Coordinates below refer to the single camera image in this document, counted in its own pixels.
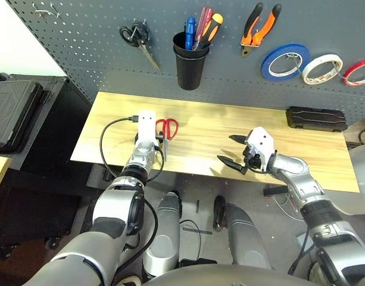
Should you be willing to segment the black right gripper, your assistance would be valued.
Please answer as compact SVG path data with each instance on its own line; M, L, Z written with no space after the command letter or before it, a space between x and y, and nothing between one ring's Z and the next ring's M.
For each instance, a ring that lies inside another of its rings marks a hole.
M229 138L240 144L246 143L247 140L247 137L243 135L230 135ZM248 170L258 174L268 174L268 172L261 167L260 155L255 153L252 148L246 146L243 151L243 156L244 166L225 156L218 155L217 158L227 167L236 170L243 175L246 174Z

